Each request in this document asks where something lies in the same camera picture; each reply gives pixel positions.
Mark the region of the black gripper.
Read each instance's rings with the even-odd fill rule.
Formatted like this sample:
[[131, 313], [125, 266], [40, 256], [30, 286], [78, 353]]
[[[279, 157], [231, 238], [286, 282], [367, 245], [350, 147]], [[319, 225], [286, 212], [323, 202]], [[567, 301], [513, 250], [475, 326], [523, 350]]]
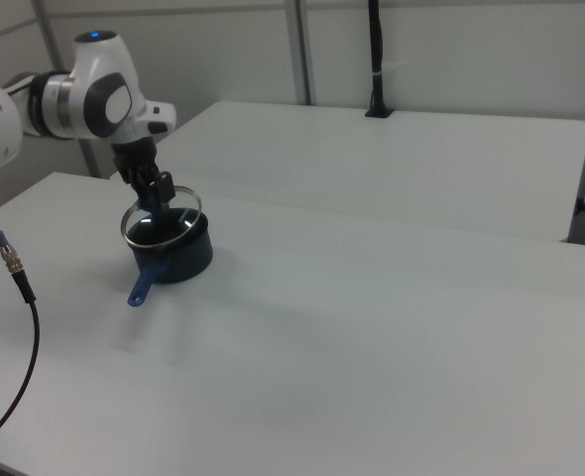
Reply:
[[132, 187], [139, 204], [152, 204], [154, 216], [163, 216], [176, 196], [173, 177], [156, 164], [157, 147], [153, 139], [112, 144], [114, 165], [124, 183]]

